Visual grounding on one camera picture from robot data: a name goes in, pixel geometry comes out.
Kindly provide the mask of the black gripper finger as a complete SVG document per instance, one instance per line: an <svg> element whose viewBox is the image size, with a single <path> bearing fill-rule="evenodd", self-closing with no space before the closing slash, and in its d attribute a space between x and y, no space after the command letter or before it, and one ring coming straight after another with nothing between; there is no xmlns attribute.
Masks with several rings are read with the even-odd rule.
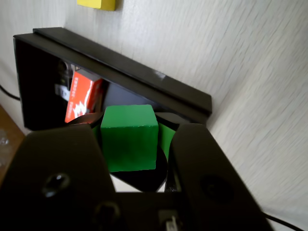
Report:
<svg viewBox="0 0 308 231"><path fill-rule="evenodd" d="M89 124L25 137L0 188L3 231L114 231L116 197Z"/></svg>
<svg viewBox="0 0 308 231"><path fill-rule="evenodd" d="M269 222L204 124L173 113L156 114L175 131L169 165L181 195L188 231L270 231Z"/></svg>

